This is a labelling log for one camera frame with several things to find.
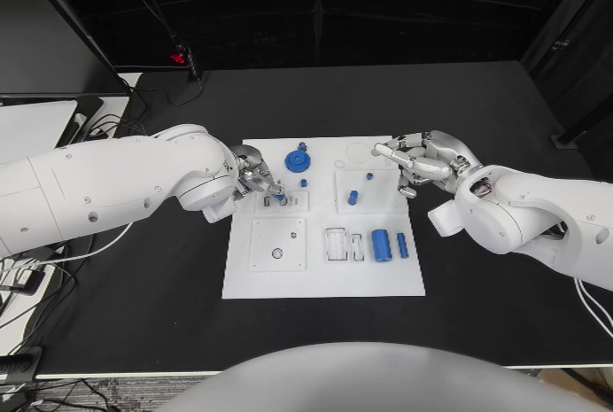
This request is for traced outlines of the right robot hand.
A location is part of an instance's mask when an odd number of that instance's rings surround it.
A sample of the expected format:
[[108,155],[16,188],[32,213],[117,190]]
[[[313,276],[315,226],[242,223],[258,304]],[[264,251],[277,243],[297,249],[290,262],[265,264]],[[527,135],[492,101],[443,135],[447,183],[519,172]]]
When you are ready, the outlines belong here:
[[397,190],[405,198],[414,198],[414,187],[426,184],[454,194],[466,177],[483,166],[463,141],[439,130],[377,143],[372,155],[398,165]]

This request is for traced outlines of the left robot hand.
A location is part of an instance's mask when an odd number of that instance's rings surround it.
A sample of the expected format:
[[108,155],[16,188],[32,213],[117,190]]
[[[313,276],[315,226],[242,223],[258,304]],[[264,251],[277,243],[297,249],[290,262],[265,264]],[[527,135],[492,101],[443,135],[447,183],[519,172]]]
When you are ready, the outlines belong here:
[[237,158],[240,182],[247,191],[268,193],[278,201],[284,200],[284,188],[274,180],[260,150],[241,144],[229,148]]

